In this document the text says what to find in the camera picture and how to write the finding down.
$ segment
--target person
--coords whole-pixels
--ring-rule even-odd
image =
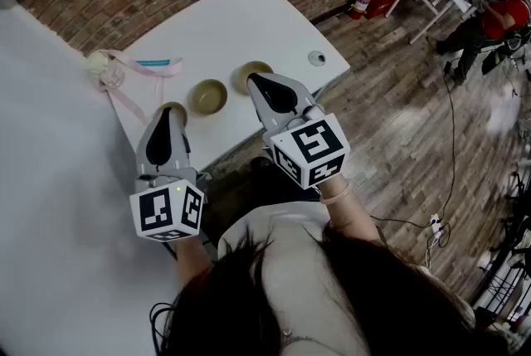
[[[475,58],[481,49],[500,44],[505,32],[517,32],[530,19],[531,2],[529,0],[484,0],[483,13],[461,23],[444,41],[436,43],[436,52],[445,55],[463,50],[459,65],[453,71],[457,85],[461,85]]]
[[[319,202],[236,220],[215,263],[196,237],[175,241],[184,286],[150,314],[157,354],[507,354],[504,339],[475,329],[470,307],[382,242],[341,173],[318,186]]]

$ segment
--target dark hair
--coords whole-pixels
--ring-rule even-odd
[[[508,354],[503,338],[475,330],[455,297],[386,246],[331,226],[316,245],[372,356]],[[160,354],[280,354],[280,325],[261,280],[268,246],[247,231],[235,249],[191,280],[169,312]]]

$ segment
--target white backdrop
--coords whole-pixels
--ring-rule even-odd
[[[82,55],[0,0],[0,347],[153,354],[148,312],[175,265],[134,234],[134,153]]]

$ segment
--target small bowl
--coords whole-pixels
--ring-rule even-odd
[[[247,88],[247,77],[251,73],[271,73],[273,69],[262,61],[247,62],[243,66],[239,66],[232,72],[232,84],[234,88],[243,95],[249,95]]]
[[[188,123],[188,113],[186,112],[186,108],[183,107],[182,104],[179,104],[178,102],[167,102],[166,104],[162,105],[159,110],[164,110],[165,108],[171,108],[173,110],[177,111],[177,116],[179,120],[181,120],[181,124],[183,125],[183,128],[186,127]]]
[[[190,92],[189,103],[200,115],[217,113],[227,103],[227,88],[219,80],[200,81]]]

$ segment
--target white shirt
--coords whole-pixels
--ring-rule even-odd
[[[283,331],[314,340],[289,344],[283,356],[369,355],[349,303],[313,239],[321,239],[329,219],[326,207],[318,202],[259,207],[230,227],[220,240],[218,255],[223,257],[224,240],[235,246],[246,225],[257,241],[270,234],[272,243],[265,251],[262,272],[267,297]]]

